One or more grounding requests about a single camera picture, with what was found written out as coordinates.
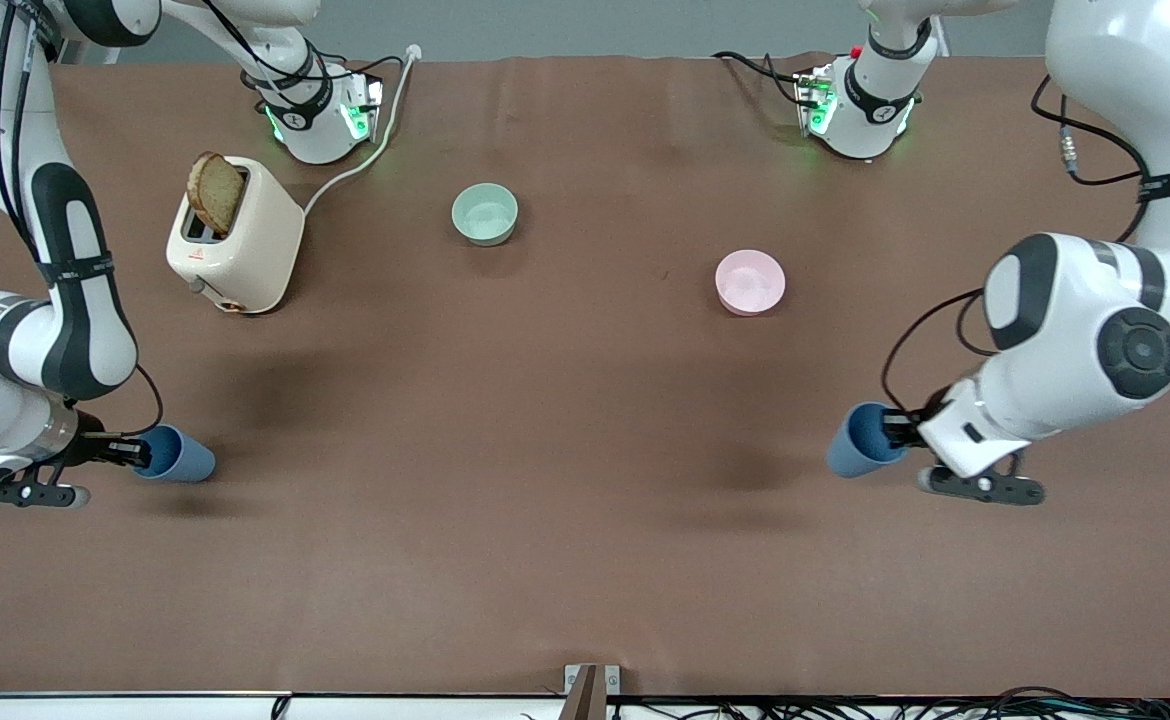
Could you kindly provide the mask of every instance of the bread slice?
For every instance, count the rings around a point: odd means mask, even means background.
[[[214,232],[229,234],[246,184],[223,155],[204,152],[190,170],[186,193],[198,219]]]

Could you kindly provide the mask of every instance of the cup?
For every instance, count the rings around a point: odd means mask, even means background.
[[[452,204],[452,224],[474,245],[490,247],[509,240],[518,219],[518,201],[507,187],[481,183],[466,188]]]
[[[216,468],[216,457],[211,451],[172,425],[159,425],[140,436],[150,443],[150,465],[132,468],[149,480],[165,484],[200,484]]]
[[[893,447],[883,432],[886,410],[882,402],[861,402],[847,413],[826,452],[826,465],[833,473],[860,478],[904,459],[909,448]]]

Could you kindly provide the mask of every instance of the blue cup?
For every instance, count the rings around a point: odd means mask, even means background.
[[[172,425],[159,425],[140,439],[150,443],[151,460],[146,468],[132,468],[132,472],[147,480],[200,484],[216,468],[216,457],[209,450]]]
[[[826,465],[840,478],[860,478],[874,469],[900,462],[907,447],[893,447],[883,432],[882,402],[861,402],[854,406],[826,452]]]

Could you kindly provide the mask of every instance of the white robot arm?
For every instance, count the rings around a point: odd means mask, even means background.
[[[255,37],[256,54],[287,69],[257,76],[287,94],[269,101],[288,102],[294,114],[312,111],[305,122],[284,129],[292,153],[305,162],[346,155],[358,140],[357,118],[333,117],[332,110],[340,108],[333,89],[365,88],[366,80],[329,77],[325,70],[332,68],[321,66],[300,33],[262,27],[307,22],[317,12],[316,1],[221,4],[254,23],[243,32]],[[96,201],[60,138],[47,63],[56,35],[112,47],[143,44],[164,12],[192,23],[204,22],[200,13],[213,18],[209,11],[163,0],[0,0],[0,210],[12,218],[49,290],[47,299],[0,292],[0,486],[12,487],[22,471],[27,478],[16,495],[4,489],[1,502],[82,506],[85,491],[55,484],[66,466],[150,461],[144,441],[106,433],[99,420],[74,409],[76,402],[128,382],[137,368],[137,345],[115,287]],[[214,28],[205,23],[201,29]],[[241,49],[236,56],[261,67]],[[317,78],[292,77],[302,70]],[[55,468],[51,486],[37,484],[36,471],[47,465]]]
[[[319,13],[319,0],[161,1],[165,15],[238,61],[243,82],[264,97],[275,137],[297,160],[337,162],[373,135],[379,83],[323,59],[296,27]]]
[[[1057,0],[1047,66],[1130,142],[1147,212],[1130,245],[1042,233],[993,266],[984,302],[999,352],[922,410],[888,414],[893,441],[940,460],[918,479],[932,492],[1041,501],[1041,487],[993,465],[1170,389],[1170,0]],[[1142,76],[1155,90],[1130,82]]]
[[[799,100],[806,101],[799,121],[838,155],[868,159],[906,131],[918,82],[938,49],[932,15],[996,13],[1018,0],[858,1],[869,15],[868,44],[799,77]]]

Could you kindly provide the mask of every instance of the green bowl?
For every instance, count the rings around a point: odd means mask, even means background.
[[[452,204],[452,224],[474,245],[490,247],[509,240],[518,219],[512,192],[495,183],[466,188]]]

